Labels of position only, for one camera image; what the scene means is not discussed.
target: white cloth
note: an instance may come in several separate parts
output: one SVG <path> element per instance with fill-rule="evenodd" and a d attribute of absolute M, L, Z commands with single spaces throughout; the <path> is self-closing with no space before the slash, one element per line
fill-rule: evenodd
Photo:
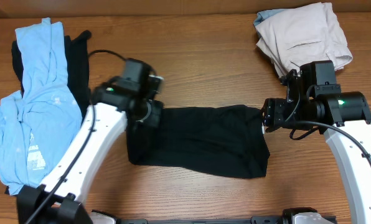
<path fill-rule="evenodd" d="M 353 56 L 331 3 L 315 3 L 277 13 L 256 26 L 256 44 L 269 56 L 281 77 L 306 63 L 332 60 L 342 69 Z"/>

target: blue cloth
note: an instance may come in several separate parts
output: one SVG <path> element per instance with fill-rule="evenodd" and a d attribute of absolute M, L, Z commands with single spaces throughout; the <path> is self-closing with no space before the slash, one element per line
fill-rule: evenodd
<path fill-rule="evenodd" d="M 261 24 L 261 22 L 265 21 L 266 19 L 270 18 L 271 16 L 279 13 L 279 12 L 282 12 L 286 9 L 271 9 L 271 10 L 265 10 L 265 11 L 261 11 L 261 12 L 258 12 L 257 14 L 257 18 L 255 19 L 255 21 L 253 21 L 253 25 L 256 27 L 257 25 Z"/>
<path fill-rule="evenodd" d="M 16 29 L 24 73 L 21 91 L 0 101 L 0 180 L 11 195 L 37 187 L 76 136 L 82 114 L 67 87 L 61 22 Z"/>

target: clothing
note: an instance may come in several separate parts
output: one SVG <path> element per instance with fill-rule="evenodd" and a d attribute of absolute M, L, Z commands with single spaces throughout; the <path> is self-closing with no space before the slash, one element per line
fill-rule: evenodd
<path fill-rule="evenodd" d="M 224 177 L 264 177 L 270 153 L 261 131 L 260 110 L 163 109 L 158 129 L 128 120 L 129 161 L 174 166 Z"/>
<path fill-rule="evenodd" d="M 257 46 L 269 56 L 279 77 L 313 61 L 332 60 L 334 70 L 353 59 L 331 3 L 279 12 L 256 26 Z"/>
<path fill-rule="evenodd" d="M 271 9 L 271 10 L 265 10 L 265 11 L 258 12 L 257 18 L 255 19 L 255 21 L 253 21 L 253 25 L 256 27 L 257 25 L 261 24 L 261 22 L 265 21 L 269 17 L 271 17 L 271 16 L 273 16 L 273 15 L 279 13 L 279 12 L 282 12 L 284 10 L 286 10 L 286 9 Z"/>
<path fill-rule="evenodd" d="M 89 30 L 85 30 L 73 41 L 71 41 L 70 36 L 64 37 L 65 57 L 68 64 L 68 88 L 82 112 L 82 120 L 85 119 L 90 99 L 87 40 L 91 36 L 92 33 Z M 12 43 L 11 55 L 12 67 L 21 83 L 21 94 L 23 95 L 22 73 L 24 67 L 22 66 L 21 52 L 18 49 L 16 40 Z"/>
<path fill-rule="evenodd" d="M 21 91 L 0 105 L 0 180 L 11 195 L 37 187 L 78 133 L 82 114 L 67 87 L 61 22 L 16 29 L 24 66 Z"/>

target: black garment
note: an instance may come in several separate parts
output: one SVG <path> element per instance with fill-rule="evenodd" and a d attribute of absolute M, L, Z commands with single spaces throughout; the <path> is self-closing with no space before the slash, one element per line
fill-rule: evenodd
<path fill-rule="evenodd" d="M 270 153 L 261 124 L 260 110 L 244 105 L 163 109 L 158 129 L 128 122 L 129 161 L 225 177 L 264 177 Z"/>
<path fill-rule="evenodd" d="M 65 57 L 68 64 L 68 89 L 78 103 L 83 119 L 86 116 L 90 99 L 87 40 L 91 36 L 92 33 L 86 30 L 72 41 L 69 36 L 64 37 Z M 22 66 L 21 52 L 16 40 L 12 43 L 11 54 L 12 67 L 21 82 L 21 93 L 24 94 L 24 87 L 22 86 L 24 67 Z"/>

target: wooden table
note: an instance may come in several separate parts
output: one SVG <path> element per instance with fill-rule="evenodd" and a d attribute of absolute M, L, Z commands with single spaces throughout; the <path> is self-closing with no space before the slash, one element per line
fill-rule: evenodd
<path fill-rule="evenodd" d="M 343 91 L 361 91 L 371 108 L 371 12 L 338 13 L 354 59 L 337 72 Z M 89 51 L 109 49 L 150 63 L 166 79 L 158 99 L 167 107 L 261 108 L 283 98 L 270 64 L 256 48 L 254 14 L 221 16 L 82 17 L 62 21 L 65 34 L 93 33 Z M 0 99 L 19 89 L 12 70 L 14 29 L 40 19 L 0 19 Z M 119 75 L 123 62 L 112 55 L 90 59 L 90 86 Z M 265 134 L 271 157 L 265 178 L 242 180 L 183 168 L 134 166 L 126 140 L 114 144 L 95 178 L 87 209 L 120 218 L 168 220 L 248 218 L 279 215 L 284 208 L 313 207 L 350 223 L 337 164 L 324 136 L 292 141 L 289 130 Z M 16 201 L 0 183 L 0 223 L 17 223 Z"/>

